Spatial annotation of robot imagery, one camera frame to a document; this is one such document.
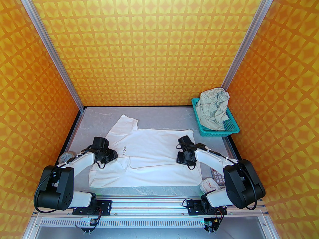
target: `aluminum frame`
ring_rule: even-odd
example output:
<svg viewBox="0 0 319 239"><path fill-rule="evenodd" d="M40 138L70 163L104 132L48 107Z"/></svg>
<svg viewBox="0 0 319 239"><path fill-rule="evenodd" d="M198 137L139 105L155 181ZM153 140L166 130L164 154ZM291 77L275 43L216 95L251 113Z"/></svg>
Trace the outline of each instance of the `aluminum frame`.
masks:
<svg viewBox="0 0 319 239"><path fill-rule="evenodd" d="M257 11L253 17L253 20L251 21L251 24L244 36L243 41L240 44L240 47L235 55L235 58L233 60L233 62L231 63L229 70L227 72L227 75L224 78L224 81L221 85L222 88L224 88L224 90L227 90L231 81L233 80L240 64L242 63L254 37L257 34L258 29L260 28L260 25L263 21L263 19L265 18L270 5L272 4L273 0L261 0Z"/></svg>
<svg viewBox="0 0 319 239"><path fill-rule="evenodd" d="M100 228L202 228L204 218L210 216L189 216L187 209L181 206L183 198L157 197L141 199L140 197L112 198L110 216L103 216ZM231 217L258 217L260 227L267 239L279 239L274 225L268 217L266 208L258 202L254 211L238 209L228 206L228 215ZM56 211L50 214L34 213L25 231L23 239L33 239L37 236L40 227L89 227L92 216L72 216L70 210Z"/></svg>
<svg viewBox="0 0 319 239"><path fill-rule="evenodd" d="M69 142L68 142L67 146L65 147L65 152L69 151L69 149L70 149L70 147L71 147L71 144L72 144L72 142L73 142L73 140L74 140L75 134L77 133L77 131L78 131L78 129L79 129L79 126L80 126L80 124L81 124L81 121L82 121L82 119L83 119L83 117L84 117L85 110L86 110L86 108L85 108L84 111L80 114L80 116L79 116L79 118L78 118L78 120L77 120L77 122L76 122L76 124L75 124L75 127L74 127L74 129L73 129L73 131L72 131L71 137L70 137L70 139L69 139Z"/></svg>
<svg viewBox="0 0 319 239"><path fill-rule="evenodd" d="M38 34L40 35L40 38L46 47L50 57L53 60L53 63L55 64L59 74L61 75L65 85L67 86L69 92L71 93L71 96L73 97L77 107L79 108L80 112L83 113L84 106L82 104L82 101L75 90L75 87L68 75L68 73L65 70L65 67L58 55L58 52L56 48L54 47L51 38L47 32L47 29L45 28L42 19L35 8L35 5L32 0L21 0L23 6L25 7L26 12L28 13L35 29L37 30Z"/></svg>

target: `orange wall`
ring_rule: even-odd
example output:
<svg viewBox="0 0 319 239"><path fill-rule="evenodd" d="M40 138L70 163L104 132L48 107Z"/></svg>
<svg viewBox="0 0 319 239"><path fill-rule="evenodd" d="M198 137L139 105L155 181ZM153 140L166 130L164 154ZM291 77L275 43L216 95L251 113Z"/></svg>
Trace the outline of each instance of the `orange wall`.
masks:
<svg viewBox="0 0 319 239"><path fill-rule="evenodd" d="M21 1L0 11L0 234L20 238L78 109Z"/></svg>
<svg viewBox="0 0 319 239"><path fill-rule="evenodd" d="M319 238L319 0L274 0L228 91L282 238Z"/></svg>
<svg viewBox="0 0 319 239"><path fill-rule="evenodd" d="M85 106L190 105L261 0L33 0Z"/></svg>

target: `cable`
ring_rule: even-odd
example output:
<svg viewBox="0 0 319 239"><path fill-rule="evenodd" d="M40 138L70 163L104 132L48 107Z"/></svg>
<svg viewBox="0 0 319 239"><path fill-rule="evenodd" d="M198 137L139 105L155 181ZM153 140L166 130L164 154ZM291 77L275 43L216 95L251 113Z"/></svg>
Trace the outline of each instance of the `cable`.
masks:
<svg viewBox="0 0 319 239"><path fill-rule="evenodd" d="M221 156L221 157L223 157L223 158L226 158L226 157L224 157L223 155L221 155L220 153L218 153L218 152L216 152L216 151L212 151L212 150L207 150L207 151L210 152L210 153L213 153L213 154L215 154L215 155L217 155L217 156ZM229 159L229 158L226 158L226 159L229 160L231 163L233 163L235 166L237 166L237 167L247 176L247 178L248 178L248 180L249 180L249 182L250 182L250 184L251 184L251 186L252 186L252 188L253 188L255 203L254 203L253 208L249 208L248 206L246 206L246 208L247 208L248 210L251 210L251 211L254 210L254 209L256 209L258 199L257 199L257 195L256 195L254 183L253 183L251 177L250 177L250 176L248 175L248 173L246 173L246 171L245 171L244 169L242 169L237 163L235 163L234 161L232 161L232 160Z"/></svg>
<svg viewBox="0 0 319 239"><path fill-rule="evenodd" d="M187 142L182 142L182 143L179 143L179 144L176 145L176 149L182 149L182 145L183 145L183 146L190 147L190 148L192 148L193 150L196 150L196 149L198 149L198 148L199 148L199 149L202 149L202 148L205 147L205 145L202 144L202 143L190 144L190 143L187 143Z"/></svg>
<svg viewBox="0 0 319 239"><path fill-rule="evenodd" d="M44 183L44 181L45 181L48 177L50 177L52 174L54 174L54 173L57 171L58 168L63 167L63 166L65 166L65 165L66 165L66 163L64 163L64 164L61 165L61 166L55 167L55 168L39 183L37 189L35 190L35 193L34 193L34 196L33 196L33 205L34 205L34 208L35 208L39 213L52 213L52 212L57 211L57 209L54 209L54 210L51 210L51 211L48 211L48 212L41 211L41 210L38 208L38 205L36 204L36 202L37 202L37 201L36 201L36 196L37 196L37 192L39 191L39 188L40 188L41 185Z"/></svg>
<svg viewBox="0 0 319 239"><path fill-rule="evenodd" d="M184 202L185 202L186 200L192 200L192 201L193 201L193 199L192 199L192 198L185 198L185 199L183 200L183 202L181 203L181 205L182 205L183 207L188 208L187 206L184 205Z"/></svg>
<svg viewBox="0 0 319 239"><path fill-rule="evenodd" d="M100 169L104 169L104 167L105 167L105 165L106 165L106 163L104 163L103 168L101 168L100 165L99 165L99 163L98 163L98 162L96 162L96 163L98 164L98 167L99 167Z"/></svg>
<svg viewBox="0 0 319 239"><path fill-rule="evenodd" d="M218 223L218 226L217 226L216 230L219 228L221 222L223 221L223 219L224 219L224 217L225 217L225 215L223 215L220 210L219 210L219 212L220 212L221 217L220 217L220 220L219 220L219 223Z"/></svg>
<svg viewBox="0 0 319 239"><path fill-rule="evenodd" d="M90 221L90 226L94 225L94 227L92 227L92 228L82 228L81 226L78 226L77 224L75 224L75 226L77 228L80 228L84 232L84 234L87 233L88 231L89 231L89 234L91 234L91 232L93 232L93 230L95 230L97 225L99 224L99 221L100 221L101 216L102 216L102 210L101 210L100 206L97 206L96 208L97 208L97 210L99 210L99 215L98 215L98 217L96 219L91 219L91 221Z"/></svg>
<svg viewBox="0 0 319 239"><path fill-rule="evenodd" d="M217 210L220 212L220 218L222 218L222 216L223 216L222 212L220 211L219 208L217 208Z"/></svg>
<svg viewBox="0 0 319 239"><path fill-rule="evenodd" d="M190 165L187 165L187 167L188 167L188 169L189 169L189 170L191 170L191 171L192 171L192 170L194 170L194 169L195 169L195 167L196 167L196 163L195 163L195 165L194 165L194 167L193 167L192 169L190 168Z"/></svg>

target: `black mounting plate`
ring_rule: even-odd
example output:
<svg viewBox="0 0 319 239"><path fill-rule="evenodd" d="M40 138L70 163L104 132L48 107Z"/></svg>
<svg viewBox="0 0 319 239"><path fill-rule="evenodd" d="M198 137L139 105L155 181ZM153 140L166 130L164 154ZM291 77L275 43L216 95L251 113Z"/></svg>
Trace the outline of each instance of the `black mounting plate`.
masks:
<svg viewBox="0 0 319 239"><path fill-rule="evenodd" d="M189 216L195 216L195 215L226 215L227 211L226 208L223 208L222 206L219 208L213 208L213 211L209 213L204 212L204 208L202 206L201 200L186 200L186 208L188 211Z"/></svg>
<svg viewBox="0 0 319 239"><path fill-rule="evenodd" d="M109 216L112 209L111 200L97 200L97 206L101 208L101 216ZM77 207L73 209L72 215L81 215L81 216L98 216L99 211L96 210L92 213L91 207Z"/></svg>

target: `mesh basket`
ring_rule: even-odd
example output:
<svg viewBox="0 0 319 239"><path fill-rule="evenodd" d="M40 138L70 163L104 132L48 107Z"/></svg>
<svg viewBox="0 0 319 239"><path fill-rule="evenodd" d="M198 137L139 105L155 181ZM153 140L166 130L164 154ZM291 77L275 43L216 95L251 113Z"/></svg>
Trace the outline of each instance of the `mesh basket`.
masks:
<svg viewBox="0 0 319 239"><path fill-rule="evenodd" d="M226 114L228 116L228 120L224 121L224 127L225 127L225 131L214 131L211 130L205 126L203 126L202 124L200 124L199 122L199 118L195 109L196 104L199 102L199 98L193 98L192 99L192 104L193 104L193 108L194 108L194 112L195 112L195 116L196 116L196 121L198 123L199 126L199 133L201 136L229 136L232 133L239 133L239 127L232 115L232 113L230 112L229 108L227 108L226 110Z"/></svg>

